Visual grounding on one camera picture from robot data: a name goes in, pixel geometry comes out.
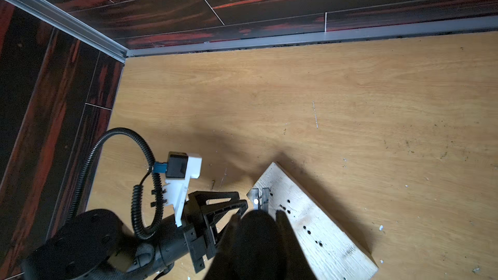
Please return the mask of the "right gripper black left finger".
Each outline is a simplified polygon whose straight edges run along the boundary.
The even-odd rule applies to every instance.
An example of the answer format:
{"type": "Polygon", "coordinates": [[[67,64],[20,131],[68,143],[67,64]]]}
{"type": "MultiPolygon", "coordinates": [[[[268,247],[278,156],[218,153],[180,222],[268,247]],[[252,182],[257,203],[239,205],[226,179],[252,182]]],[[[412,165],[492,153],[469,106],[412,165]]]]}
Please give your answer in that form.
{"type": "Polygon", "coordinates": [[[204,280],[229,280],[236,279],[236,274],[233,271],[233,244],[236,239],[237,226],[240,223],[241,217],[233,215],[225,226],[224,235],[219,243],[219,247],[213,261],[207,271],[204,280]]]}

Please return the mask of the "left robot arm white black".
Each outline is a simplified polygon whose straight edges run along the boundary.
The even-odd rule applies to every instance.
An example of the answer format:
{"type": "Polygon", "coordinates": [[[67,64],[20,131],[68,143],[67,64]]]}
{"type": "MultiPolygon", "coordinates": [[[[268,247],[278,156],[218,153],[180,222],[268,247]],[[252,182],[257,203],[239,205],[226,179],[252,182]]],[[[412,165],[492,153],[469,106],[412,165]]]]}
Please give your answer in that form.
{"type": "Polygon", "coordinates": [[[146,279],[164,276],[186,255],[194,270],[205,268],[224,235],[216,225],[227,213],[248,209],[237,192],[195,191],[188,196],[180,224],[163,219],[142,241],[107,209],[87,211],[64,225],[22,263],[24,279],[146,279]]]}

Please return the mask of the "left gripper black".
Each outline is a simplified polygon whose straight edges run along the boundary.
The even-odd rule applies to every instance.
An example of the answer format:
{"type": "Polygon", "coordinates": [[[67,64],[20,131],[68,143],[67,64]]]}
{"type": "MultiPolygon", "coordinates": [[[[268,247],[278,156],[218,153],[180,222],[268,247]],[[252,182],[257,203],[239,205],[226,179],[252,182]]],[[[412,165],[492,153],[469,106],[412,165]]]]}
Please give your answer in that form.
{"type": "Polygon", "coordinates": [[[214,258],[226,228],[217,224],[229,212],[242,216],[248,209],[237,192],[195,191],[188,194],[182,215],[184,237],[196,273],[206,268],[205,259],[214,258]]]}

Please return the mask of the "white wooden block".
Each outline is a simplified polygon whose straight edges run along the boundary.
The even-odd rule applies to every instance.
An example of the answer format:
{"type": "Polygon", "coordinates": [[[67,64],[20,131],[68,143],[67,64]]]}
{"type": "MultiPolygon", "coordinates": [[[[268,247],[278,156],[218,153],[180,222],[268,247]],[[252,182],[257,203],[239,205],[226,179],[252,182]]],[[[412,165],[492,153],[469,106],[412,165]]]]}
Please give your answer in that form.
{"type": "Polygon", "coordinates": [[[378,267],[371,255],[276,162],[253,186],[273,218],[283,211],[317,279],[372,279],[378,267]]]}

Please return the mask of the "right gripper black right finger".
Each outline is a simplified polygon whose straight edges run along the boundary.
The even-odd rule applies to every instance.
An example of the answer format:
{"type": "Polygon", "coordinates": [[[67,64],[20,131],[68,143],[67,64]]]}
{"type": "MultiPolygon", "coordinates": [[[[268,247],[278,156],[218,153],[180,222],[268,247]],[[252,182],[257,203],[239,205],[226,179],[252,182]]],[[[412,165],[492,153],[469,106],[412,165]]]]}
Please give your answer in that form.
{"type": "Polygon", "coordinates": [[[284,279],[316,279],[284,211],[276,211],[276,225],[285,253],[284,279]]]}

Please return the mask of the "claw hammer orange black handle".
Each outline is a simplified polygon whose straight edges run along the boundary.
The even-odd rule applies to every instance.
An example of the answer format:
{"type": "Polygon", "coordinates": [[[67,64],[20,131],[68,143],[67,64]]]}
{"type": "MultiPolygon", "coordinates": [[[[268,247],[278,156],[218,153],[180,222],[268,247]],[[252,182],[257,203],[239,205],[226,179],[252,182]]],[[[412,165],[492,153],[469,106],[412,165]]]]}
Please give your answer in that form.
{"type": "Polygon", "coordinates": [[[255,209],[248,212],[236,230],[232,258],[235,279],[283,279],[285,254],[276,221],[269,215],[270,189],[253,188],[255,209]]]}

